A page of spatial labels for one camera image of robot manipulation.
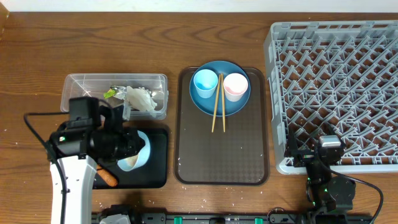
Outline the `white bowl blue rim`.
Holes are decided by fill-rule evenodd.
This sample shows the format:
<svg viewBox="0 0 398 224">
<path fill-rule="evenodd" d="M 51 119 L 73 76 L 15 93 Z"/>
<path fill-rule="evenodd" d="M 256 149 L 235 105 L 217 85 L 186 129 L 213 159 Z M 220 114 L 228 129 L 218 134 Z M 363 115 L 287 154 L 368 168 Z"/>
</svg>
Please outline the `white bowl blue rim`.
<svg viewBox="0 0 398 224">
<path fill-rule="evenodd" d="M 137 133 L 139 137 L 144 140 L 145 146 L 139 151 L 136 156 L 128 157 L 118 161 L 118 167 L 125 172 L 129 172 L 142 167 L 147 163 L 150 157 L 151 149 L 149 138 L 142 131 L 138 131 Z"/>
</svg>

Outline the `orange carrot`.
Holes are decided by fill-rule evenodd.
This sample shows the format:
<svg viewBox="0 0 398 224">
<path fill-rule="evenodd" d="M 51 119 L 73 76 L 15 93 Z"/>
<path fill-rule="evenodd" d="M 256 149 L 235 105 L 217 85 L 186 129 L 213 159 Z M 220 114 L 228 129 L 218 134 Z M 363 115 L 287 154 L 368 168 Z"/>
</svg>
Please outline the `orange carrot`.
<svg viewBox="0 0 398 224">
<path fill-rule="evenodd" d="M 105 183 L 110 187 L 116 187 L 119 182 L 117 178 L 110 172 L 108 172 L 105 168 L 100 166 L 99 164 L 96 167 L 97 174 L 105 181 Z"/>
</svg>

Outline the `green orange snack wrapper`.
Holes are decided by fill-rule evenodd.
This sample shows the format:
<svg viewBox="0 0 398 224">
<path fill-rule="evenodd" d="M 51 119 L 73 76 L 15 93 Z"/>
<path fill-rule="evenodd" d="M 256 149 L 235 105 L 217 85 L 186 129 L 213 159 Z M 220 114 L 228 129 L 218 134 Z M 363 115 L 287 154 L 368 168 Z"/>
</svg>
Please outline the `green orange snack wrapper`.
<svg viewBox="0 0 398 224">
<path fill-rule="evenodd" d="M 108 99 L 116 94 L 114 89 L 109 89 L 106 93 L 103 94 L 105 99 Z"/>
</svg>

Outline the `small white tissue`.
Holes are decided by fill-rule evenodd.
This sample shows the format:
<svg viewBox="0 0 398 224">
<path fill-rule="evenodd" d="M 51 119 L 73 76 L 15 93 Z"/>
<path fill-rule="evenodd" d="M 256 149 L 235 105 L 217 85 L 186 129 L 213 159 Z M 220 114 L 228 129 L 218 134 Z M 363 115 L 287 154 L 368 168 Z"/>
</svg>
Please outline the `small white tissue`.
<svg viewBox="0 0 398 224">
<path fill-rule="evenodd" d="M 115 97 L 119 100 L 125 100 L 127 95 L 127 88 L 125 86 L 117 86 L 113 85 L 110 87 L 111 90 L 114 91 L 112 97 Z"/>
</svg>

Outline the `large white tissue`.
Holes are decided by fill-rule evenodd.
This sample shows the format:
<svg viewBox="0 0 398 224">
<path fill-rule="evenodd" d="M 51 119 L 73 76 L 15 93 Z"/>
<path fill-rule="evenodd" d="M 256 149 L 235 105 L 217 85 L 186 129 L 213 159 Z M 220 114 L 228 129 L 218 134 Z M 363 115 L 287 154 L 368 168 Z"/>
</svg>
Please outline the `large white tissue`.
<svg viewBox="0 0 398 224">
<path fill-rule="evenodd" d="M 157 103 L 152 99 L 150 91 L 144 87 L 126 87 L 126 101 L 139 111 L 154 111 Z"/>
</svg>

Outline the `wooden chopstick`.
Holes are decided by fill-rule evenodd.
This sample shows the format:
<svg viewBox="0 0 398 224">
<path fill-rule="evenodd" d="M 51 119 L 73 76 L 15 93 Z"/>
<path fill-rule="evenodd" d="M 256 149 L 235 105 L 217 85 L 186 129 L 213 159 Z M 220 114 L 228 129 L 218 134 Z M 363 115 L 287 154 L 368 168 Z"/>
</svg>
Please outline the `wooden chopstick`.
<svg viewBox="0 0 398 224">
<path fill-rule="evenodd" d="M 223 121 L 223 132 L 226 132 L 226 118 L 225 118 L 225 102 L 224 102 L 224 75 L 220 74 L 221 78 L 221 103 L 222 103 L 222 121 Z"/>
<path fill-rule="evenodd" d="M 216 117 L 217 117 L 217 109 L 218 109 L 218 98 L 219 98 L 219 92 L 220 92 L 220 85 L 221 85 L 221 75 L 218 75 L 218 84 L 216 87 L 216 97 L 215 97 L 215 105 L 213 108 L 213 120 L 212 120 L 212 127 L 211 127 L 211 132 L 214 132 L 214 128 L 215 128 L 215 121 L 216 121 Z"/>
</svg>

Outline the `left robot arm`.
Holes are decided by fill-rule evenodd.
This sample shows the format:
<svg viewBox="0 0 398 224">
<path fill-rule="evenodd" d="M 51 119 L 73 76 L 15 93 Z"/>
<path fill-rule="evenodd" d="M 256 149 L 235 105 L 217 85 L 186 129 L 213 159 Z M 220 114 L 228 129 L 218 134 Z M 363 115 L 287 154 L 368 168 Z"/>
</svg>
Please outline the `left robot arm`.
<svg viewBox="0 0 398 224">
<path fill-rule="evenodd" d="M 121 113 L 93 97 L 71 98 L 70 118 L 50 135 L 52 223 L 90 223 L 98 161 L 116 162 L 149 146 L 143 132 L 123 126 Z"/>
</svg>

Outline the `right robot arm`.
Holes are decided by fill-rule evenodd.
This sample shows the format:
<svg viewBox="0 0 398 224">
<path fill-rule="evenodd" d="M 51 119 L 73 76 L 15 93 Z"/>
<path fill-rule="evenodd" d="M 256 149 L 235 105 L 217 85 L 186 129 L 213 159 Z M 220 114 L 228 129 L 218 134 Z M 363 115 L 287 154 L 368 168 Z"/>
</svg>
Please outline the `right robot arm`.
<svg viewBox="0 0 398 224">
<path fill-rule="evenodd" d="M 286 156 L 292 157 L 294 167 L 304 167 L 308 178 L 307 200 L 313 208 L 297 215 L 295 223 L 348 223 L 347 211 L 353 209 L 356 184 L 338 175 L 332 175 L 331 165 L 342 157 L 346 144 L 332 128 L 318 138 L 313 149 L 299 149 L 293 129 L 289 129 Z"/>
</svg>

